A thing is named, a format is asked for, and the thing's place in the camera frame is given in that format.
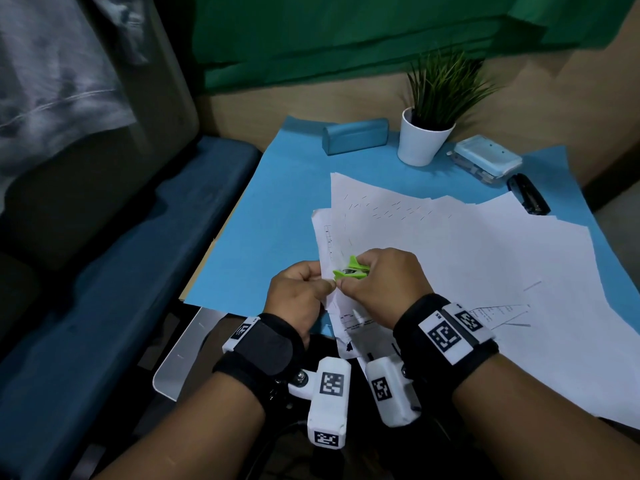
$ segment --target clear plastic container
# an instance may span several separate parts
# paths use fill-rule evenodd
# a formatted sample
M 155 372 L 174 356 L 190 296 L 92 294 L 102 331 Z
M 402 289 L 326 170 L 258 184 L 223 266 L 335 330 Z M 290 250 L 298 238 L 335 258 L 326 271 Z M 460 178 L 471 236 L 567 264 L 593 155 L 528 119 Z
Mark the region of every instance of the clear plastic container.
M 503 183 L 522 166 L 521 156 L 482 135 L 460 141 L 447 154 L 454 163 L 487 185 Z

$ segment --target blue paper table cover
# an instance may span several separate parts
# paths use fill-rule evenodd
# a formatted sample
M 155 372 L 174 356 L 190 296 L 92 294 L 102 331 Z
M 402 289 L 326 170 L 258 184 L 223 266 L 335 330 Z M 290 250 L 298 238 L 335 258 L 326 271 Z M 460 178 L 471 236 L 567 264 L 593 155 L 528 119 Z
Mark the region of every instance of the blue paper table cover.
M 420 198 L 451 195 L 480 203 L 508 191 L 504 185 L 488 187 L 455 166 L 445 154 L 452 144 L 426 167 L 405 165 L 396 155 L 396 132 L 389 133 L 384 146 L 327 156 L 322 148 L 326 125 L 285 120 L 191 289 L 188 304 L 244 316 L 260 313 L 272 276 L 297 261 L 318 259 L 311 213 L 331 206 L 331 172 Z M 520 171 L 537 186 L 553 215 L 589 228 L 609 304 L 640 333 L 640 294 L 587 207 L 569 171 L 565 147 L 525 155 Z M 333 335 L 328 316 L 315 331 Z

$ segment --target green curtain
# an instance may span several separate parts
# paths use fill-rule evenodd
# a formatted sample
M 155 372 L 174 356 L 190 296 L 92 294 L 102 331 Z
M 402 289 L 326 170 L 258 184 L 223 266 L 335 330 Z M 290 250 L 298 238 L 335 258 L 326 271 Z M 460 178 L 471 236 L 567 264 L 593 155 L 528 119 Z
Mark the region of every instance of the green curtain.
M 473 57 L 604 47 L 634 0 L 156 0 L 194 91 L 403 70 Z

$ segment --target beige wall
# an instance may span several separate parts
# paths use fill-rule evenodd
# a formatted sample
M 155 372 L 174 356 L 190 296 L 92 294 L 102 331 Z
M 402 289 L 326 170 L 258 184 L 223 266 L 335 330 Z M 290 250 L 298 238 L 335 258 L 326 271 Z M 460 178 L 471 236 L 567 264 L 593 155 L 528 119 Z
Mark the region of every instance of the beige wall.
M 640 141 L 640 0 L 605 50 L 493 59 L 486 70 L 503 89 L 460 122 L 454 139 L 482 133 L 520 153 L 566 144 L 581 184 Z M 404 74 L 393 74 L 201 96 L 196 104 L 205 133 L 263 150 L 288 114 L 339 123 L 386 117 L 399 129 L 406 95 Z

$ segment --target person's left hand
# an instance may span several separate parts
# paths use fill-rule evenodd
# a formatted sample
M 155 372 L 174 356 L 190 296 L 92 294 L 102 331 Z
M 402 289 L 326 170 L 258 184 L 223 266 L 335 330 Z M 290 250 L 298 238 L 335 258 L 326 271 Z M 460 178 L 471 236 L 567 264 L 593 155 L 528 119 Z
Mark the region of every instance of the person's left hand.
M 279 316 L 309 345 L 309 330 L 320 313 L 320 300 L 335 290 L 335 281 L 320 277 L 320 261 L 300 261 L 271 279 L 264 313 Z

